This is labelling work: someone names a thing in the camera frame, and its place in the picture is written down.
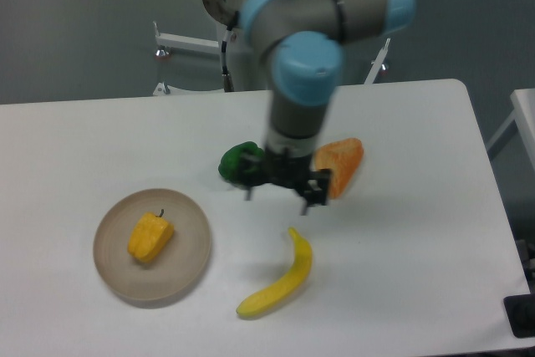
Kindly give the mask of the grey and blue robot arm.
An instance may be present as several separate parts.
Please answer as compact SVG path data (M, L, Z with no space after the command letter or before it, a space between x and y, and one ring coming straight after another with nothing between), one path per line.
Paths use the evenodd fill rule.
M310 168L343 67L342 45L409 25L415 0L242 0L230 19L242 30L273 93L264 152L240 156L236 183L295 191L326 205L332 172Z

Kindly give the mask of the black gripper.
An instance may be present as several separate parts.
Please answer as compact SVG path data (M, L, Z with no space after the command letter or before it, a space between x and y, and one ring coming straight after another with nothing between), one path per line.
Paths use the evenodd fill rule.
M270 183L295 190L304 199L302 216L307 215L310 207L326 206L332 171L310 171L311 160L311 154L293 157L288 150L278 154L268 146L264 157L250 152L241 154L238 178L246 191L245 200L252 200L256 187Z

